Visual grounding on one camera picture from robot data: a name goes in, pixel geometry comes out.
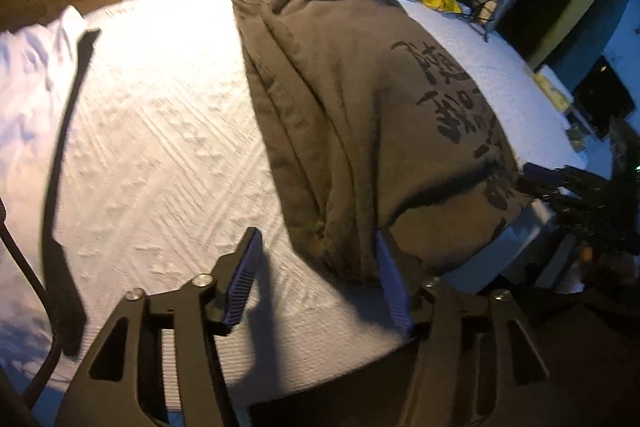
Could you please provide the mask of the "olive brown printed garment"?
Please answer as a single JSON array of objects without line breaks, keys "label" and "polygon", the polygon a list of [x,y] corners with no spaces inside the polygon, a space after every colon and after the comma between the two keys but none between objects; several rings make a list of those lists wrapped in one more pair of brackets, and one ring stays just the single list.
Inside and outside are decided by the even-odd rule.
[{"label": "olive brown printed garment", "polygon": [[390,232],[408,279],[456,269],[527,207],[480,88],[396,0],[231,0],[291,244],[355,285]]}]

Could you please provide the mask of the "yellow snack packet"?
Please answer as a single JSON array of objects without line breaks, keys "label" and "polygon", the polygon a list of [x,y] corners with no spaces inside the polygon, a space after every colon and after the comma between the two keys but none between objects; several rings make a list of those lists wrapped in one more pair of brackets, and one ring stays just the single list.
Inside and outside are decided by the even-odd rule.
[{"label": "yellow snack packet", "polygon": [[416,1],[420,2],[421,4],[423,4],[424,6],[426,6],[427,8],[433,11],[448,13],[448,14],[456,14],[456,15],[463,13],[463,9],[461,5],[457,2],[457,0],[416,0]]}]

